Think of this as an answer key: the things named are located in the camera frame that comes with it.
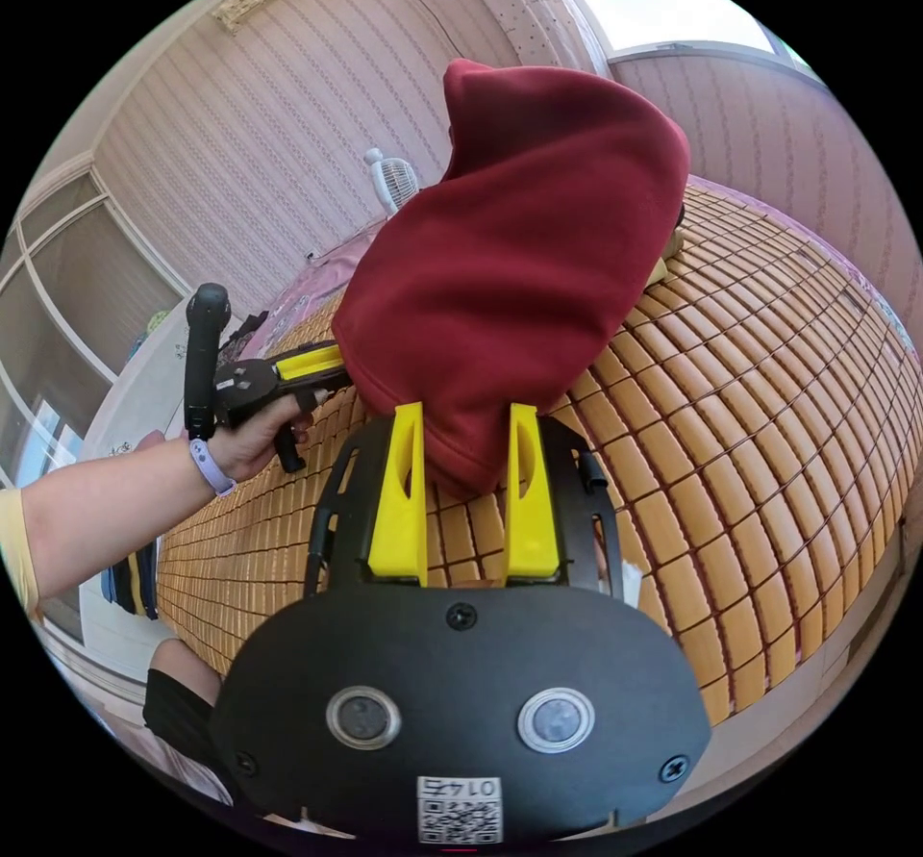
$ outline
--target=woven mat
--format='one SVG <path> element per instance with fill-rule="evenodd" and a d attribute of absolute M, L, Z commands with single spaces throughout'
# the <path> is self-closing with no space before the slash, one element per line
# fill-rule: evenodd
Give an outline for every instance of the woven mat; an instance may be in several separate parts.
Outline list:
<path fill-rule="evenodd" d="M 679 640 L 712 723 L 831 634 L 900 518 L 923 448 L 919 365 L 811 240 L 690 188 L 686 247 L 555 414 L 611 478 L 640 608 Z M 328 336 L 337 302 L 277 353 Z M 317 415 L 308 468 L 277 461 L 164 541 L 161 616 L 218 671 L 302 591 L 313 506 L 363 423 L 354 390 Z M 503 493 L 429 494 L 436 586 L 495 576 Z"/>

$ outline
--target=wrist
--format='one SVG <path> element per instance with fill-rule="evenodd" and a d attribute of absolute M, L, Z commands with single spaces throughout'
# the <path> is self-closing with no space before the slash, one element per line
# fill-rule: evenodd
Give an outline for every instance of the wrist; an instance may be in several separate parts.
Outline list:
<path fill-rule="evenodd" d="M 214 489 L 209 484 L 208 479 L 202 474 L 202 469 L 192 456 L 189 448 L 189 441 L 185 438 L 177 438 L 175 441 L 168 442 L 169 448 L 174 452 L 177 464 L 174 468 L 182 465 L 183 478 L 186 483 L 187 495 L 190 502 L 194 502 L 198 507 L 204 508 L 215 497 Z"/>
<path fill-rule="evenodd" d="M 212 459 L 214 464 L 223 472 L 229 479 L 234 479 L 235 482 L 239 481 L 239 469 L 237 469 L 237 462 L 234 459 L 234 450 L 233 450 L 233 438 L 227 430 L 223 427 L 217 428 L 214 434 L 209 438 L 209 453 L 212 454 Z"/>
<path fill-rule="evenodd" d="M 195 489 L 197 496 L 201 495 L 203 506 L 216 496 L 229 494 L 237 485 L 234 476 L 237 464 L 231 461 L 231 453 L 224 438 L 212 437 L 201 441 L 183 437 L 176 441 L 176 445 L 186 454 L 184 466 L 190 469 L 189 485 Z"/>

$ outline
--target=red cloth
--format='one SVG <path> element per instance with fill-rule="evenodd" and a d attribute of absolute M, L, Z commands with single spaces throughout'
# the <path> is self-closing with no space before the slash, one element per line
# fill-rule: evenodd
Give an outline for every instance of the red cloth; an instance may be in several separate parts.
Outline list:
<path fill-rule="evenodd" d="M 444 89 L 448 170 L 372 242 L 333 330 L 371 413 L 423 402 L 427 471 L 469 497 L 501 480 L 510 404 L 548 412 L 639 299 L 689 152 L 596 75 L 462 60 Z"/>

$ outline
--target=striped wallpaper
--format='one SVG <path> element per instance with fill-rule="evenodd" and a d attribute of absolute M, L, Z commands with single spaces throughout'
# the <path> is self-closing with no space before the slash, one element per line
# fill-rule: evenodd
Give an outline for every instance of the striped wallpaper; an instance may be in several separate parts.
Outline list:
<path fill-rule="evenodd" d="M 224 283 L 255 312 L 381 217 L 368 148 L 439 179 L 458 56 L 517 63 L 481 0 L 277 0 L 235 37 L 205 17 L 125 100 L 96 166 L 191 286 Z"/>

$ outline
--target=wall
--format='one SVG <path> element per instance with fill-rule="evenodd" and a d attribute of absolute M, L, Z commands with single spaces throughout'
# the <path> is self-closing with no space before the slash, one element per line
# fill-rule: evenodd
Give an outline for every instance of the wall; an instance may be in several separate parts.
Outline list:
<path fill-rule="evenodd" d="M 481 0 L 426 1 L 276 0 L 235 37 L 200 18 L 100 141 L 113 198 L 188 283 L 220 281 L 257 312 L 310 254 L 381 217 L 368 148 L 439 179 L 453 58 L 516 64 Z"/>
<path fill-rule="evenodd" d="M 790 215 L 875 285 L 923 353 L 923 259 L 885 170 L 849 114 L 807 76 L 740 54 L 658 52 L 612 76 L 686 131 L 692 172 Z M 923 542 L 923 465 L 905 506 Z"/>
<path fill-rule="evenodd" d="M 194 0 L 169 16 L 141 39 L 112 67 L 70 117 L 33 177 L 24 203 L 40 190 L 42 182 L 58 168 L 92 151 L 100 132 L 125 94 L 163 48 L 210 7 L 222 0 Z"/>

